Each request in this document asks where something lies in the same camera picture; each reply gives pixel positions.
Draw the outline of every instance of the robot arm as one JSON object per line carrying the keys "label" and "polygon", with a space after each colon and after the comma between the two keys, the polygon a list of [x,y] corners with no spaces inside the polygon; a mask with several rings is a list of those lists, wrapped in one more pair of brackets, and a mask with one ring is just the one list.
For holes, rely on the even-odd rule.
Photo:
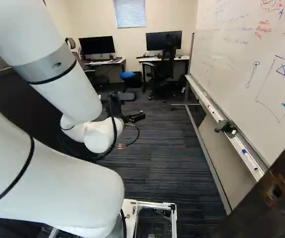
{"label": "robot arm", "polygon": [[[100,99],[41,0],[0,0],[0,57],[63,113],[66,135],[94,153],[109,149],[112,119],[91,122],[102,112]],[[115,124],[119,136],[124,122]]]}
{"label": "robot arm", "polygon": [[[123,131],[117,107],[113,117],[91,122],[100,99],[41,0],[0,0],[0,57],[63,113],[62,130],[91,151],[105,152]],[[0,218],[105,238],[123,199],[117,173],[46,147],[0,114]]]}

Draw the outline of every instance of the black cable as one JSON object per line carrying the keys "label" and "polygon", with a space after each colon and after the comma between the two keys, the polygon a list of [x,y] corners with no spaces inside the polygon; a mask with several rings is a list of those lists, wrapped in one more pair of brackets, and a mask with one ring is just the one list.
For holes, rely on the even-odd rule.
{"label": "black cable", "polygon": [[135,127],[137,129],[137,131],[138,131],[138,135],[132,142],[130,142],[129,144],[126,144],[126,147],[128,147],[128,146],[132,145],[133,143],[135,143],[138,140],[139,136],[140,136],[140,129],[139,129],[139,127],[137,125],[135,125],[135,124],[127,124],[127,125]]}
{"label": "black cable", "polygon": [[114,115],[113,115],[113,112],[112,112],[112,100],[111,100],[112,93],[116,93],[116,92],[111,92],[109,94],[109,107],[110,107],[111,118],[112,118],[112,122],[113,122],[114,140],[113,140],[112,145],[108,149],[108,151],[106,151],[105,153],[103,153],[103,154],[101,154],[101,155],[99,155],[97,157],[93,157],[93,155],[84,156],[83,154],[79,154],[76,151],[74,151],[73,149],[69,148],[67,146],[67,144],[65,143],[65,141],[60,136],[58,136],[57,140],[58,140],[59,145],[60,145],[60,147],[61,147],[61,149],[63,150],[64,153],[72,155],[73,157],[79,157],[79,158],[82,158],[82,159],[89,159],[89,160],[98,161],[98,160],[102,160],[103,158],[105,158],[114,149],[114,147],[116,145],[116,142],[117,142],[117,126],[116,126],[116,122],[114,120]]}
{"label": "black cable", "polygon": [[109,94],[109,108],[110,108],[110,113],[111,113],[111,118],[112,118],[113,128],[114,128],[114,140],[113,140],[111,147],[108,149],[108,151],[98,157],[94,157],[93,159],[95,160],[102,160],[103,158],[105,158],[114,149],[116,142],[117,142],[117,126],[114,120],[114,115],[113,115],[113,110],[112,110],[112,100],[111,100],[113,93],[117,93],[117,92],[111,92]]}
{"label": "black cable", "polygon": [[123,231],[123,238],[127,238],[127,225],[126,225],[126,218],[124,216],[123,210],[120,210],[121,220],[122,220],[122,231]]}

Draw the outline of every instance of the wall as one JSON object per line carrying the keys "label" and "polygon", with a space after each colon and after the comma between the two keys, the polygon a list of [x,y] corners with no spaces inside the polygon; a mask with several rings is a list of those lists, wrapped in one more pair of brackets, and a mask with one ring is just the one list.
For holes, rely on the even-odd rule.
{"label": "wall", "polygon": [[68,0],[46,0],[47,10],[50,13],[58,31],[64,37],[75,38],[71,16],[68,10]]}
{"label": "wall", "polygon": [[195,29],[195,0],[146,0],[147,27],[117,29],[113,0],[66,1],[78,38],[113,36],[117,56],[127,59],[127,70],[141,71],[137,56],[146,53],[146,32],[182,30],[182,49],[188,55]]}

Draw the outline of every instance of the metal frame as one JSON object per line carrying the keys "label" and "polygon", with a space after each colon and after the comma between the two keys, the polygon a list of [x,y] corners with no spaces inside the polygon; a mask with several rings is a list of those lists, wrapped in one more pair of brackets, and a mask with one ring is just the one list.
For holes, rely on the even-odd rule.
{"label": "metal frame", "polygon": [[[175,203],[142,202],[142,201],[137,201],[137,200],[125,199],[122,209],[123,209],[125,216],[127,217],[126,218],[127,231],[128,229],[132,229],[133,231],[132,234],[127,232],[127,238],[132,238],[132,235],[134,235],[134,237],[137,237],[137,227],[138,227],[137,224],[139,222],[138,214],[144,208],[153,208],[153,209],[171,211],[171,234],[172,234],[172,238],[177,238],[177,228],[176,228],[177,206]],[[49,238],[56,238],[59,231],[60,231],[59,229],[53,228],[49,235]]]}
{"label": "metal frame", "polygon": [[[141,202],[137,201],[138,206],[137,206],[137,213],[139,213],[142,209],[144,208],[154,208],[154,209],[160,209],[160,210],[171,210],[171,234],[172,238],[177,238],[177,228],[176,228],[176,222],[177,222],[177,206],[175,203],[156,203],[156,202]],[[136,226],[135,226],[135,236],[137,237],[137,224],[138,224],[138,215],[137,215],[137,220],[136,220]]]}

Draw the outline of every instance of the office chair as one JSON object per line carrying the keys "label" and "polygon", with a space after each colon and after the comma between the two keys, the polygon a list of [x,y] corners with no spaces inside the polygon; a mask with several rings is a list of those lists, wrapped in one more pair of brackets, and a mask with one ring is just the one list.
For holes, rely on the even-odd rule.
{"label": "office chair", "polygon": [[166,87],[170,85],[170,81],[173,81],[175,54],[176,47],[166,47],[163,50],[162,59],[158,65],[148,62],[143,63],[151,70],[151,73],[147,74],[147,76],[151,76],[150,82],[152,91],[148,97],[149,100],[154,99],[156,96],[160,96],[165,101],[168,93]]}

